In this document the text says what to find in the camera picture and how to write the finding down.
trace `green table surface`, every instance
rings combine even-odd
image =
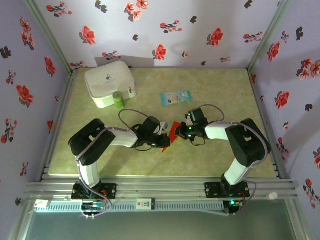
[[[125,128],[118,119],[115,105],[97,108],[91,99],[84,73],[79,71],[67,112],[63,120],[49,174],[77,175],[75,157],[68,146],[69,139],[93,119],[104,124]],[[183,122],[188,111],[203,105],[214,104],[225,113],[225,121],[242,121],[251,118],[263,131],[259,110],[245,69],[174,69],[131,68],[137,86],[137,95],[125,101],[126,109],[135,109],[167,122],[169,133],[174,121]],[[161,93],[191,90],[193,102],[162,106]],[[213,107],[204,107],[208,121],[221,118]],[[142,124],[144,116],[126,111],[122,115],[130,126]],[[225,140],[207,140],[204,146],[192,146],[190,141],[178,138],[164,153],[161,148],[139,152],[124,146],[111,146],[98,161],[101,177],[106,176],[183,176],[220,177],[235,156]],[[270,156],[249,175],[255,178],[274,178]]]

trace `tabletop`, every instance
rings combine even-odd
[[[115,105],[98,108],[91,99],[84,79],[90,68],[79,70],[51,161],[49,174],[77,175],[75,157],[69,139],[93,119],[108,126],[126,128],[118,118]],[[265,134],[256,100],[245,69],[175,69],[130,68],[136,82],[137,95],[125,100],[126,109],[141,111],[167,122],[170,132],[173,122],[185,121],[188,111],[203,104],[214,104],[225,113],[225,121],[240,122],[251,118]],[[190,90],[193,102],[162,106],[161,93]],[[206,106],[203,113],[209,122],[221,118],[221,113]],[[142,124],[145,117],[125,111],[122,118],[130,126]],[[124,146],[109,147],[98,160],[101,177],[106,176],[183,176],[220,177],[235,156],[225,140],[207,140],[203,146],[178,138],[162,153],[161,148],[139,152]],[[249,175],[254,178],[274,178],[270,156]]]

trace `floral wallpaper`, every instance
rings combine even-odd
[[[279,0],[35,2],[71,68],[247,68]]]
[[[313,239],[320,239],[320,31],[312,24],[319,11],[318,0],[292,1],[251,71]]]
[[[23,1],[0,8],[0,28],[0,238],[10,239],[26,185],[40,170],[67,72]]]

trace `blue packet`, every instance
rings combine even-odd
[[[161,103],[163,107],[183,102],[192,102],[190,90],[161,93]]]

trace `gray floor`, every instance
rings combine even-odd
[[[253,201],[236,217],[201,212],[36,213],[27,240],[295,240],[282,201]]]

